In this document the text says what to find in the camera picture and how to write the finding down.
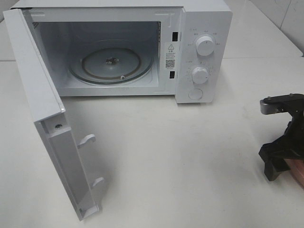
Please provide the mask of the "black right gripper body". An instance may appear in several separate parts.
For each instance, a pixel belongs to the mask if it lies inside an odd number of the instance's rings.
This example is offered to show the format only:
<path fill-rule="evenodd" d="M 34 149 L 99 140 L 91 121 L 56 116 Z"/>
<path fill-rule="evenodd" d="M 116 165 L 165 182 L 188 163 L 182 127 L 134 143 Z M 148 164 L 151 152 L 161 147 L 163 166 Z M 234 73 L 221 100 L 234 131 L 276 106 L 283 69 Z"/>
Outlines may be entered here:
<path fill-rule="evenodd" d="M 294 145 L 304 145 L 303 94 L 288 94 L 266 97 L 260 100 L 260 111 L 264 115 L 289 113 L 292 120 L 288 123 L 283 137 Z"/>

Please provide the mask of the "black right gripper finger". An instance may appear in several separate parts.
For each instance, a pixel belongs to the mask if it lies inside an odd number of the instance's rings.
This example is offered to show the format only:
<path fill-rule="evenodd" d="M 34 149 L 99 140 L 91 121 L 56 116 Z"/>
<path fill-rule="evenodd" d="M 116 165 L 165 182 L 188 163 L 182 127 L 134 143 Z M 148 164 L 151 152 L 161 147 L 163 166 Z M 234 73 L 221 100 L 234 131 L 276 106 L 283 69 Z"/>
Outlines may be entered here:
<path fill-rule="evenodd" d="M 281 173 L 291 169 L 285 159 L 304 160 L 304 139 L 281 136 L 271 143 L 263 144 L 258 154 L 265 164 L 266 178 L 275 181 Z"/>

